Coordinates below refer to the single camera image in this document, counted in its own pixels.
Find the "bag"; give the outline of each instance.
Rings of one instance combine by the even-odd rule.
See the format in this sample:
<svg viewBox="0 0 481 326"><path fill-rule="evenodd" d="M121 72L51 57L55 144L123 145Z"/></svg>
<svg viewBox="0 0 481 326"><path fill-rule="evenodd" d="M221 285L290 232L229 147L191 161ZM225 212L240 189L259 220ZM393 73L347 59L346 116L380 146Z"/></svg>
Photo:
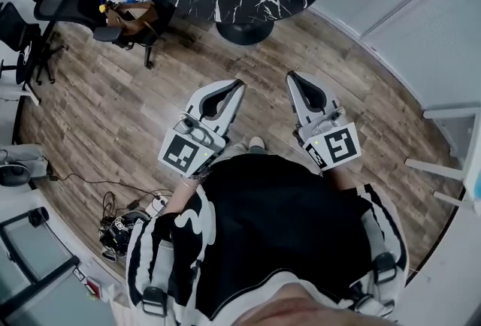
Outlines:
<svg viewBox="0 0 481 326"><path fill-rule="evenodd" d="M107 9L107 26L122 27L123 35L136 35L146 27L157 35L150 24L158 18L153 2L122 3Z"/></svg>

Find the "wooden floor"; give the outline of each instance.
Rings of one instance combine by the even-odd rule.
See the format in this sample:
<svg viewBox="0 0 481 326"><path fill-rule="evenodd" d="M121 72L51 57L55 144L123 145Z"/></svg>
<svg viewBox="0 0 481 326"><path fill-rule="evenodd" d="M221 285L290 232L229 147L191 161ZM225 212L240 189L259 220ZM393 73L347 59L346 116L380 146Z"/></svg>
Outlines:
<svg viewBox="0 0 481 326"><path fill-rule="evenodd" d="M277 22L272 35L254 47L231 44L214 25L176 15L154 48L151 71L143 67L142 47L121 50L94 41L90 31L70 23L60 23L57 31L56 41L70 50L50 62L55 84L46 79L42 86L32 84L42 103L25 103L20 140L41 143L60 177L76 172L146 190L173 189L178 176L157 161L166 130L198 87L235 77L248 89L231 125L231 139L258 134L271 152L314 171L292 136L295 117L284 78L298 70L328 83L356 123L363 155L349 163L349 172L360 183L378 183L395 202L412 268L428 253L451 212L432 192L460 192L458 183L404 165L406 157L440 165L453 165L453 160L409 92L362 48L309 11ZM143 195L74 177L38 187L97 254L104 194L114 192L118 207ZM122 264L114 267L122 272Z"/></svg>

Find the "power strip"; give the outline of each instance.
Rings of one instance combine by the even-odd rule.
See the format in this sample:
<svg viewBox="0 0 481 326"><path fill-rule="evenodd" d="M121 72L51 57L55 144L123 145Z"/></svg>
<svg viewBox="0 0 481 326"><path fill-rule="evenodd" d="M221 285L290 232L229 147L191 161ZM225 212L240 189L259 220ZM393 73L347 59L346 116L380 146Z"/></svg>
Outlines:
<svg viewBox="0 0 481 326"><path fill-rule="evenodd" d="M152 202L150 202L149 206L145 209L147 214L149 214L152 218L159 216L162 214L162 211L167 206L168 199L164 195L157 194Z"/></svg>

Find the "table base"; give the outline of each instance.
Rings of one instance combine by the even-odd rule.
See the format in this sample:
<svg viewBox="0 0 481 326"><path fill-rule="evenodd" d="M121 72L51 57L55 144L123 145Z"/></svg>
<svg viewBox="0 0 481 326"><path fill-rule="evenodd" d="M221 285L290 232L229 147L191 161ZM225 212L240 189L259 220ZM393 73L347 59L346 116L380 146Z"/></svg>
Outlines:
<svg viewBox="0 0 481 326"><path fill-rule="evenodd" d="M217 23L217 31L223 38L241 46L249 46L263 41L271 34L273 28L274 22L259 24Z"/></svg>

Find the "person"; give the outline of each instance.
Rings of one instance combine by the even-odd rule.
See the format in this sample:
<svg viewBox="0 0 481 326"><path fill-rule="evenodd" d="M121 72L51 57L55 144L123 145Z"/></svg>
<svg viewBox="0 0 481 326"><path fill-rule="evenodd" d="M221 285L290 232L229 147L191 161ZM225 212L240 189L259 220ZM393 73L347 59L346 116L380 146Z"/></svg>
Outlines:
<svg viewBox="0 0 481 326"><path fill-rule="evenodd" d="M407 266L376 186L313 174L254 137L135 226L126 281L140 326L383 326Z"/></svg>

